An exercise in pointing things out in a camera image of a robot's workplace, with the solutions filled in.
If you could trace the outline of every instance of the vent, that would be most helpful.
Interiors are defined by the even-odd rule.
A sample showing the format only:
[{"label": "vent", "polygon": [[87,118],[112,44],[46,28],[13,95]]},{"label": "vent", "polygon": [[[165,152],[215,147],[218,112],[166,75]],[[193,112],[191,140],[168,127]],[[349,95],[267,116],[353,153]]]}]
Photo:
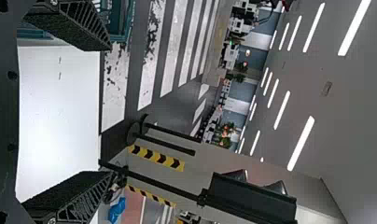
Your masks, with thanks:
[{"label": "vent", "polygon": [[330,92],[330,89],[332,86],[333,86],[333,83],[328,81],[322,90],[322,96],[328,96],[328,93]]}]

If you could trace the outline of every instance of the white wall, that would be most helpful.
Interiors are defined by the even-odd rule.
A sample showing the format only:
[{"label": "white wall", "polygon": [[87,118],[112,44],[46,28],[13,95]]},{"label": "white wall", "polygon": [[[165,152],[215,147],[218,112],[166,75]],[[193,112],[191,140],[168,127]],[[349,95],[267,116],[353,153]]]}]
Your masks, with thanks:
[{"label": "white wall", "polygon": [[99,159],[99,52],[22,47],[20,61],[20,202]]},{"label": "white wall", "polygon": [[263,50],[268,51],[271,44],[271,40],[272,40],[271,35],[250,32],[249,35],[247,35],[244,38],[244,42],[242,42],[242,45],[248,46],[254,49],[263,49]]},{"label": "white wall", "polygon": [[226,100],[226,104],[224,105],[224,109],[242,114],[247,115],[247,112],[249,111],[250,103],[245,101],[240,101],[234,98],[228,97]]}]

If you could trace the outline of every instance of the ceiling light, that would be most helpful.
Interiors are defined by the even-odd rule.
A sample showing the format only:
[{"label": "ceiling light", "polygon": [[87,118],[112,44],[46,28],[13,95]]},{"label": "ceiling light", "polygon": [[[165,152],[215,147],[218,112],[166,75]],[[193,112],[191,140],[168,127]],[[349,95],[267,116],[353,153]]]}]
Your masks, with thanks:
[{"label": "ceiling light", "polygon": [[275,81],[275,84],[273,84],[273,89],[272,89],[272,92],[271,92],[270,100],[268,101],[268,104],[267,104],[267,108],[271,107],[273,96],[275,95],[276,90],[278,89],[278,85],[279,85],[279,78],[277,78],[276,81]]},{"label": "ceiling light", "polygon": [[242,129],[242,132],[241,132],[241,137],[239,138],[239,140],[242,140],[242,138],[244,137],[244,130],[246,129],[246,126],[244,126],[244,128]]},{"label": "ceiling light", "polygon": [[348,32],[346,33],[345,39],[343,40],[340,50],[338,52],[339,56],[345,56],[351,47],[352,41],[355,38],[357,30],[359,29],[360,23],[363,21],[364,16],[366,15],[367,9],[369,9],[371,0],[362,0],[359,8],[357,9],[356,15],[352,20],[351,26],[349,27]]},{"label": "ceiling light", "polygon": [[253,142],[252,149],[250,149],[250,156],[253,156],[253,153],[255,152],[256,145],[258,144],[258,139],[260,137],[260,130],[258,130],[258,133],[256,134],[255,141]]},{"label": "ceiling light", "polygon": [[307,141],[308,136],[310,135],[311,129],[313,127],[314,127],[314,118],[310,116],[308,118],[307,123],[305,124],[304,130],[302,131],[299,142],[297,143],[296,148],[294,149],[293,155],[291,156],[290,161],[288,162],[288,165],[287,165],[288,171],[293,171],[294,166],[296,165],[296,162],[299,159],[301,151],[304,148],[305,142]]},{"label": "ceiling light", "polygon": [[268,77],[267,84],[265,85],[265,89],[264,89],[264,92],[263,92],[264,96],[267,95],[267,90],[268,90],[268,87],[270,87],[271,79],[272,79],[272,73],[270,73],[270,76]]},{"label": "ceiling light", "polygon": [[264,86],[265,79],[267,79],[267,74],[268,74],[268,67],[265,69],[264,77],[261,81],[261,88]]},{"label": "ceiling light", "polygon": [[272,46],[273,46],[273,41],[275,41],[275,38],[276,38],[276,34],[278,33],[278,31],[275,30],[275,32],[273,33],[273,37],[272,37],[272,40],[271,40],[271,44],[270,44],[270,49],[272,49]]},{"label": "ceiling light", "polygon": [[307,41],[305,42],[305,45],[304,45],[304,49],[302,50],[302,52],[304,53],[306,53],[308,48],[310,47],[312,38],[314,37],[314,30],[316,30],[317,24],[319,23],[320,17],[322,16],[322,13],[323,13],[323,9],[325,9],[325,4],[326,3],[320,4],[319,9],[317,10],[316,16],[314,18],[313,26],[311,27],[310,33],[308,34]]},{"label": "ceiling light", "polygon": [[252,110],[252,108],[253,108],[253,104],[255,103],[255,100],[256,100],[256,95],[253,96],[252,104],[250,104],[249,111]]},{"label": "ceiling light", "polygon": [[290,51],[291,47],[293,46],[293,42],[294,42],[294,39],[296,38],[297,31],[300,28],[301,20],[302,20],[302,16],[299,16],[296,22],[296,27],[294,27],[293,35],[291,36],[290,42],[288,43],[287,51]]},{"label": "ceiling light", "polygon": [[255,106],[253,107],[252,114],[250,114],[250,119],[249,121],[252,121],[253,115],[255,114],[256,107],[258,107],[258,103],[255,103]]},{"label": "ceiling light", "polygon": [[243,147],[243,146],[244,146],[244,139],[242,140],[241,145],[239,146],[238,154],[241,154],[241,151],[242,151],[242,147]]},{"label": "ceiling light", "polygon": [[290,91],[286,92],[285,99],[282,102],[281,108],[279,109],[278,116],[276,117],[275,123],[273,124],[273,129],[276,130],[279,126],[279,122],[281,121],[282,115],[284,115],[285,108],[288,102],[288,98],[290,98]]},{"label": "ceiling light", "polygon": [[281,44],[279,45],[279,50],[281,50],[282,47],[284,46],[285,38],[286,38],[286,35],[287,35],[287,31],[288,31],[288,27],[289,27],[289,26],[290,26],[290,22],[287,23],[286,28],[285,28],[285,31],[284,31],[284,35],[282,35],[282,41],[281,41]]}]

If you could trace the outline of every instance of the floor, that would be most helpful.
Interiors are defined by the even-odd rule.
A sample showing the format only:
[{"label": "floor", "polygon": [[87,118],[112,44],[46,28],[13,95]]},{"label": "floor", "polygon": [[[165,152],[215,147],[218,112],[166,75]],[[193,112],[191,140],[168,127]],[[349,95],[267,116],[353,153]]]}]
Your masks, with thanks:
[{"label": "floor", "polygon": [[[114,44],[112,52],[102,57],[102,159],[111,160],[124,149],[121,136],[145,113],[163,127],[191,133],[195,111],[203,103],[199,100],[203,58],[218,2],[147,0],[137,5],[131,44]],[[204,110],[215,96],[215,88],[206,92]]]},{"label": "floor", "polygon": [[[140,1],[130,44],[115,43],[101,55],[64,43],[20,41],[20,139],[26,140],[20,141],[19,200],[79,171],[97,170],[99,158],[109,161],[124,149],[122,136],[145,113],[160,126],[195,133],[216,98],[202,74],[207,50],[217,45],[212,35],[218,5],[219,0]],[[45,160],[49,155],[53,159]],[[171,209],[164,218],[163,205],[146,202],[140,221],[143,198],[126,196],[131,199],[123,222],[126,217],[165,224],[173,217]],[[100,223],[106,211],[99,211]]]}]

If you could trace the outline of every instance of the yellow and black hazard stripe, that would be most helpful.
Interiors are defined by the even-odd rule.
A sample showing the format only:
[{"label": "yellow and black hazard stripe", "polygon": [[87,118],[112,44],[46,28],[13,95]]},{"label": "yellow and black hazard stripe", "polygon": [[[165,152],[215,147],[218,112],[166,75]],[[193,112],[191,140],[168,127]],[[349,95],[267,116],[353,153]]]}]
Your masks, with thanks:
[{"label": "yellow and black hazard stripe", "polygon": [[140,193],[140,194],[142,194],[142,196],[147,197],[148,199],[153,200],[155,202],[158,202],[160,204],[165,204],[165,205],[168,205],[168,206],[173,207],[173,208],[176,207],[176,203],[171,203],[170,201],[165,200],[162,197],[156,196],[152,193],[138,189],[138,188],[133,187],[131,185],[127,185],[126,189],[129,189],[130,191],[135,192],[135,193]]},{"label": "yellow and black hazard stripe", "polygon": [[179,159],[165,156],[160,154],[159,152],[147,149],[145,147],[139,147],[132,145],[128,147],[130,153],[140,158],[153,161],[157,164],[161,164],[163,166],[169,167],[175,171],[183,172],[185,170],[185,162]]}]

